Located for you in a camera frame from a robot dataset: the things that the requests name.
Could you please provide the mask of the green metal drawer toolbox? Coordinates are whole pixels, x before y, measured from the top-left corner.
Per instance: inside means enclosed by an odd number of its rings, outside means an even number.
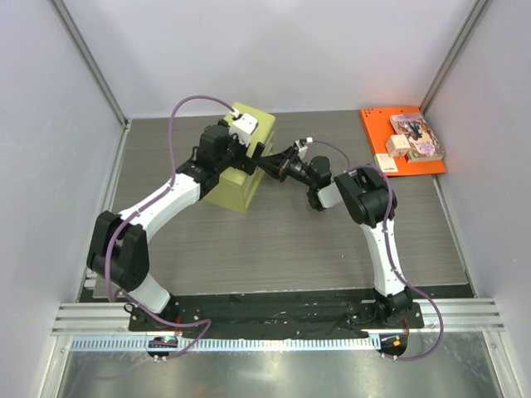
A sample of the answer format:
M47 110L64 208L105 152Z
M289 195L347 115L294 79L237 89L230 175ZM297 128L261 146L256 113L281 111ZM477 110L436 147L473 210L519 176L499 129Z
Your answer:
M268 114L241 102L234 102L231 106L242 116L249 114L257 122L257 126L251 134L250 145L247 148L244 163L241 164L247 169L254 167L253 173L248 174L239 168L229 167L221 173L218 184L203 200L230 211L245 213L265 174L263 170L258 168L256 163L252 162L251 157L258 144L264 146L261 153L262 157L272 154L276 118L273 114Z

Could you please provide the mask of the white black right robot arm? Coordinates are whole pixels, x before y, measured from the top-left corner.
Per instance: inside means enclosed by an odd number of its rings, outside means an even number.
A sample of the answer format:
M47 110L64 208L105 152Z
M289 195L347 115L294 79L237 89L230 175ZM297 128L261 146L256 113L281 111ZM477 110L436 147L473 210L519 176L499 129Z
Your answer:
M398 259L394 237L397 197L389 177L370 164L333 176L328 158L317 156L307 163L293 148L253 162L279 182L291 177L304 183L315 210L345 205L368 244L374 275L373 317L386 328L401 322L412 309L412 292Z

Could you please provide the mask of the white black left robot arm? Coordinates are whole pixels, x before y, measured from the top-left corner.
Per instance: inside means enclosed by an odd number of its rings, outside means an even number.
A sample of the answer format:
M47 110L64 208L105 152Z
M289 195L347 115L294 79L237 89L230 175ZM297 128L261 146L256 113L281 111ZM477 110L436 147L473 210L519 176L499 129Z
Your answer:
M169 330L178 318L175 298L149 272L149 241L183 209L199 202L230 167L252 174L264 144L247 152L256 118L243 114L228 123L207 126L192 156L174 168L170 179L136 205L120 212L102 212L95 221L86 265L107 285L116 285L148 321L160 331Z

